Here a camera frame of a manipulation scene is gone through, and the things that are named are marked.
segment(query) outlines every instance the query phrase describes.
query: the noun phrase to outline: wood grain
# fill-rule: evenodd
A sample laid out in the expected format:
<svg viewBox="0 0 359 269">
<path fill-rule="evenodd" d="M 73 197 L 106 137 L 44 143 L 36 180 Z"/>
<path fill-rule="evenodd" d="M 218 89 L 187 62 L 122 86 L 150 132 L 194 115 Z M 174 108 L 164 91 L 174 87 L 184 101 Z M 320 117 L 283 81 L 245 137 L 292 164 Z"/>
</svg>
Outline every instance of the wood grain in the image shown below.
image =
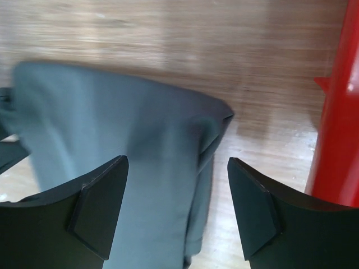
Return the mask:
<svg viewBox="0 0 359 269">
<path fill-rule="evenodd" d="M 249 268 L 229 191 L 230 156 L 303 190 L 344 0 L 0 0 L 0 79 L 24 59 L 116 69 L 202 91 L 236 112 L 215 156 L 203 250 L 193 269 Z M 0 198 L 38 191 L 27 160 Z"/>
</svg>

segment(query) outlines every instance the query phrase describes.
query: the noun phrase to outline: red object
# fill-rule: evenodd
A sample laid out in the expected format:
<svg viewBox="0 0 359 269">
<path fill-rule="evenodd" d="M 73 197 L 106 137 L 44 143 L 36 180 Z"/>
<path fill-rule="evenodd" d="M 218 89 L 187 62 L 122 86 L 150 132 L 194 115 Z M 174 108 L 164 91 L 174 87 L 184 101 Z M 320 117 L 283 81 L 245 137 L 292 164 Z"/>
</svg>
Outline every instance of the red object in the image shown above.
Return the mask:
<svg viewBox="0 0 359 269">
<path fill-rule="evenodd" d="M 359 1 L 349 0 L 306 193 L 359 207 Z"/>
</svg>

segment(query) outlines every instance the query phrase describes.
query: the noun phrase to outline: fabric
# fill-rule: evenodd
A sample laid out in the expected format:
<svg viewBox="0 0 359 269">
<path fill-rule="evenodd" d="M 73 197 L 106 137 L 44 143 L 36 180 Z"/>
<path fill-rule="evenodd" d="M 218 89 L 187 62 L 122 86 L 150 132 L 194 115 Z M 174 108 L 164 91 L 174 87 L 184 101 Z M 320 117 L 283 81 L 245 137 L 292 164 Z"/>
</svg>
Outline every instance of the fabric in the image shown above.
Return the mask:
<svg viewBox="0 0 359 269">
<path fill-rule="evenodd" d="M 31 152 L 42 191 L 128 157 L 104 268 L 188 266 L 201 248 L 213 153 L 230 107 L 198 92 L 56 63 L 22 63 L 14 83 L 11 108 L 1 109 L 0 119 Z"/>
</svg>

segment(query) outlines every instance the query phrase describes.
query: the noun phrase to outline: gray cloth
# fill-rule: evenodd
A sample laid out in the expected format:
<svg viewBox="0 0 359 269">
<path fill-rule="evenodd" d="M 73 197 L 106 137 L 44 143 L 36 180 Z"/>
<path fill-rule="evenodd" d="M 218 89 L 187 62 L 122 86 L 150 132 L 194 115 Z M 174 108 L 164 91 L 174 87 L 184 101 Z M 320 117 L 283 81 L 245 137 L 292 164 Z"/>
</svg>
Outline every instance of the gray cloth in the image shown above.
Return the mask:
<svg viewBox="0 0 359 269">
<path fill-rule="evenodd" d="M 118 156 L 130 169 L 105 269 L 182 269 L 199 253 L 221 100 L 137 77 L 25 62 L 0 119 L 31 152 L 42 191 Z"/>
</svg>

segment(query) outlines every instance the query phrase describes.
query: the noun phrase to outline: folded cloth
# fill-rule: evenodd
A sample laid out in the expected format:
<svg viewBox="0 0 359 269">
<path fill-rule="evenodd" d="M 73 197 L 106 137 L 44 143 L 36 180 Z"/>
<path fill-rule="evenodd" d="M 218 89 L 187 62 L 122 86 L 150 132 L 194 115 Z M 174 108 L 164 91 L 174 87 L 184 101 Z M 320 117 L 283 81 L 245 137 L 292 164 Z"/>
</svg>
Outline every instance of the folded cloth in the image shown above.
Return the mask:
<svg viewBox="0 0 359 269">
<path fill-rule="evenodd" d="M 19 64 L 14 84 L 0 119 L 31 152 L 42 191 L 128 156 L 105 269 L 182 269 L 199 253 L 213 153 L 233 116 L 228 105 L 142 78 L 47 62 Z"/>
</svg>

